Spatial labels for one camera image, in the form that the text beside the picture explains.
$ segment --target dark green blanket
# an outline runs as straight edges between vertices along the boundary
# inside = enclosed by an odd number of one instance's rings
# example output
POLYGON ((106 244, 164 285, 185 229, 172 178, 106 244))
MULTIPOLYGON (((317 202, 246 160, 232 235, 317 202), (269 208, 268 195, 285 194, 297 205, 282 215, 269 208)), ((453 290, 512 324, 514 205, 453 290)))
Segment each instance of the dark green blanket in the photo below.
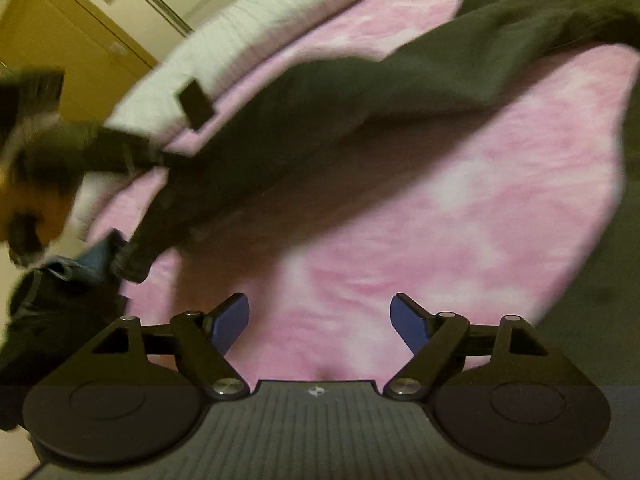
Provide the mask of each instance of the dark green blanket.
MULTIPOLYGON (((366 120, 495 105, 532 60, 593 40, 638 46, 640 0, 464 0, 455 19, 380 62, 344 57, 289 68, 190 164, 170 171, 116 270, 144 280, 191 226, 274 185, 366 120)), ((637 108, 630 107, 624 134, 629 179, 640 172, 637 108)))

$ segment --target bed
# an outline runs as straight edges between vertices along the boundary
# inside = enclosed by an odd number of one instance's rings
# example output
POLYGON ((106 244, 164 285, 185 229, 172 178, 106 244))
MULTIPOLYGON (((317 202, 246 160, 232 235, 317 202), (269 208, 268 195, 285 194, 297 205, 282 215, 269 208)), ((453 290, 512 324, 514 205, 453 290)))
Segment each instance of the bed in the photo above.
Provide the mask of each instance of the bed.
MULTIPOLYGON (((458 2, 239 0, 144 78, 109 124, 195 152, 292 63, 383 57, 446 22, 458 2), (197 133, 175 99, 193 77, 217 110, 197 133)), ((249 327, 227 357, 251 385, 382 386, 411 355, 389 321, 396 292, 477 324, 505 314, 537 322, 617 204, 619 122, 638 61, 629 48, 591 45, 534 63, 498 109, 377 126, 164 254, 144 283, 125 286, 129 312, 165 323, 246 293, 249 327)), ((89 240, 112 228, 130 235, 163 179, 88 178, 72 221, 89 240)))

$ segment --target blurry object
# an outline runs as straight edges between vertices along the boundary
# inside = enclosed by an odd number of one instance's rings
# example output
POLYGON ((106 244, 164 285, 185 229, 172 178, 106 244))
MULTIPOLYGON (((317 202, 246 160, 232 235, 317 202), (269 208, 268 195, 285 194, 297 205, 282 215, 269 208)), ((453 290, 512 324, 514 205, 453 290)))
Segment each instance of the blurry object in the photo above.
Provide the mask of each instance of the blurry object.
POLYGON ((0 92, 0 240, 11 260, 37 262, 65 226, 83 176, 90 171, 134 174, 177 164, 146 137, 103 127, 67 123, 57 107, 62 71, 4 69, 0 92))
POLYGON ((187 117, 189 126, 195 132, 201 129, 216 114, 197 79, 192 79, 180 91, 178 101, 180 101, 180 106, 182 106, 182 110, 187 117))
POLYGON ((123 243, 113 231, 76 260, 53 258, 18 284, 0 350, 0 429, 21 425, 29 389, 124 313, 120 280, 109 272, 123 243))
MULTIPOLYGON (((527 63, 589 40, 638 44, 640 0, 463 0, 453 20, 382 61, 323 59, 258 92, 179 171, 170 171, 114 272, 142 282, 192 228, 229 214, 365 121, 495 106, 527 63), (585 15, 584 8, 594 10, 585 15), (626 20, 620 25, 621 16, 626 20)), ((635 146, 628 142, 626 147, 635 146)))
MULTIPOLYGON (((154 74, 118 104, 107 125, 145 130, 159 142, 168 142, 184 126, 175 95, 191 79, 197 78, 210 102, 215 102, 260 63, 357 1, 235 0, 213 14, 203 7, 192 16, 197 22, 205 20, 202 26, 194 34, 183 31, 187 39, 175 55, 168 56, 183 38, 171 28, 173 20, 159 20, 160 14, 146 0, 117 0, 111 6, 92 0, 123 27, 130 23, 126 29, 131 34, 135 31, 134 38, 162 60, 154 74)), ((219 8, 221 0, 212 4, 219 8)), ((70 220, 87 235, 104 206, 129 184, 126 176, 92 174, 79 191, 70 220)))

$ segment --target door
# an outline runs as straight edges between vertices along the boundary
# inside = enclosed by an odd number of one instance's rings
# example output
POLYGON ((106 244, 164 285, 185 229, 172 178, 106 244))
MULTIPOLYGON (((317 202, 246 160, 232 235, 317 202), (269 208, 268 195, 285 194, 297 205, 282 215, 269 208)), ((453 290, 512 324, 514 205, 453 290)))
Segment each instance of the door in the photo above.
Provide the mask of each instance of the door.
POLYGON ((149 70, 75 0, 12 0, 0 20, 0 61, 11 68, 62 68, 61 115, 103 121, 149 70))

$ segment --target metal screw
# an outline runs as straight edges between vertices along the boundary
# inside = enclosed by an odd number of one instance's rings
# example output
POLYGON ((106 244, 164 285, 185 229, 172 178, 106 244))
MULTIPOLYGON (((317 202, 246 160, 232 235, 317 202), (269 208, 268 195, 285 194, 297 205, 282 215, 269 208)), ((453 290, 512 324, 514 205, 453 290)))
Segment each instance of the metal screw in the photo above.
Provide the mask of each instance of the metal screw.
POLYGON ((420 391, 422 385, 411 377, 400 377, 391 381, 389 389, 398 395, 413 395, 420 391))
POLYGON ((233 377, 218 379, 213 383, 213 391, 222 396, 239 394, 244 389, 244 383, 233 377))

